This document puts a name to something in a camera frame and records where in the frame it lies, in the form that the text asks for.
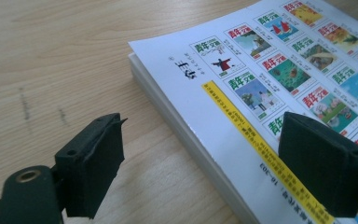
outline yellow highlighted strip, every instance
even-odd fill
[[[269,169],[281,180],[286,189],[296,198],[296,201],[302,205],[312,219],[321,224],[333,223],[334,218],[325,211],[324,206],[312,196],[219,87],[213,81],[210,81],[203,84],[202,88],[248,140]]]

